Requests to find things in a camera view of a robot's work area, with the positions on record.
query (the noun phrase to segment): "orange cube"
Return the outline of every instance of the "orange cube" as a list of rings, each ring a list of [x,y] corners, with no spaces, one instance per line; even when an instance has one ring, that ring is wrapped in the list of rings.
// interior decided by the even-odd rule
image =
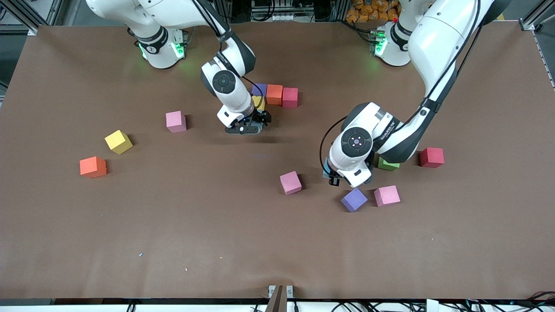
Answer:
[[[98,157],[83,159],[79,162],[81,175],[87,178],[97,178],[108,173],[106,160]]]
[[[266,104],[281,105],[283,85],[269,84],[266,90]]]

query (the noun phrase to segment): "green cube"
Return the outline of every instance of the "green cube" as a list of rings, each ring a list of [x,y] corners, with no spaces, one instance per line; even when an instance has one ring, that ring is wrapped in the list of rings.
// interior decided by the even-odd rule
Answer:
[[[401,164],[390,164],[381,157],[380,157],[380,160],[378,160],[378,168],[384,169],[384,170],[394,171],[399,169],[400,165]]]

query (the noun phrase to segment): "brown table surface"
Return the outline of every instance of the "brown table surface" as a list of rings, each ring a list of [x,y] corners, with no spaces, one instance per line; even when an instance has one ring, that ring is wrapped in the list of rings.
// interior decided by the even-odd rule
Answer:
[[[234,26],[257,55],[255,82],[298,87],[255,137],[229,136],[200,66],[218,48],[195,34],[162,71],[122,27],[44,27],[27,39],[0,113],[0,296],[525,298],[555,288],[553,89],[531,32],[485,27],[419,150],[446,164],[375,171],[356,213],[322,179],[333,122],[374,101],[407,119],[423,96],[412,65],[388,67],[341,24]],[[166,112],[190,115],[172,134]],[[104,137],[135,146],[116,155]],[[330,134],[325,146],[339,131]],[[109,174],[79,175],[99,156]],[[304,189],[285,196],[279,175]],[[397,185],[402,203],[375,205]]]

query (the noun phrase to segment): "foam cube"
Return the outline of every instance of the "foam cube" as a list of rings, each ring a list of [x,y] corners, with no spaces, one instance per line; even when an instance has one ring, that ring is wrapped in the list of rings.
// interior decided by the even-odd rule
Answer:
[[[108,173],[106,169],[106,160],[96,156],[80,160],[79,170],[81,175],[87,178],[102,177]]]
[[[255,86],[253,86],[253,91],[251,93],[257,97],[262,97],[262,96],[265,97],[268,85],[264,83],[255,83],[255,85],[258,86],[258,88],[260,88],[260,91],[262,91],[262,93],[260,93],[260,91],[258,91],[258,88]]]
[[[109,136],[105,137],[104,140],[108,144],[108,147],[118,155],[121,155],[124,151],[133,147],[133,144],[131,143],[131,140],[129,140],[129,137],[121,130],[110,134]]]
[[[254,107],[258,106],[256,107],[257,110],[266,109],[266,101],[264,100],[264,97],[253,95],[253,102],[254,102]]]
[[[445,164],[445,159],[442,148],[427,147],[420,153],[421,167],[437,168],[443,164]]]
[[[281,98],[281,105],[287,108],[297,108],[299,99],[299,89],[297,88],[283,88],[283,96]]]
[[[168,130],[172,133],[187,130],[185,116],[180,110],[177,112],[166,113],[166,127],[168,127]]]
[[[355,188],[347,196],[343,197],[341,202],[347,207],[349,212],[355,212],[365,202],[368,202],[368,198],[359,189]]]
[[[269,84],[266,89],[266,102],[269,105],[281,105],[283,85]]]
[[[301,181],[299,180],[299,176],[296,171],[284,174],[280,176],[279,179],[281,181],[281,186],[283,186],[283,190],[285,191],[285,195],[297,193],[302,189]]]
[[[399,169],[400,165],[401,164],[390,164],[384,158],[381,158],[381,157],[378,160],[378,168],[383,170],[395,171]]]
[[[401,202],[395,185],[378,188],[374,191],[374,196],[376,196],[378,207],[389,206]]]

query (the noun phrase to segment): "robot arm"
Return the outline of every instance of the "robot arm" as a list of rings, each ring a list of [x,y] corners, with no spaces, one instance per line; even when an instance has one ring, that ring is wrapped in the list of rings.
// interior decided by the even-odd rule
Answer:
[[[493,0],[437,0],[419,21],[408,53],[424,80],[426,96],[402,123],[374,103],[360,104],[345,119],[331,146],[329,167],[356,187],[371,178],[371,152],[389,163],[407,161],[438,112],[456,78],[454,59]]]
[[[258,112],[240,77],[254,69],[253,51],[231,30],[206,0],[87,0],[93,12],[125,23],[136,36],[143,55],[156,68],[168,68],[184,55],[176,49],[180,29],[209,26],[227,47],[201,68],[201,80],[222,102],[218,118],[226,132],[260,133],[271,122]]]

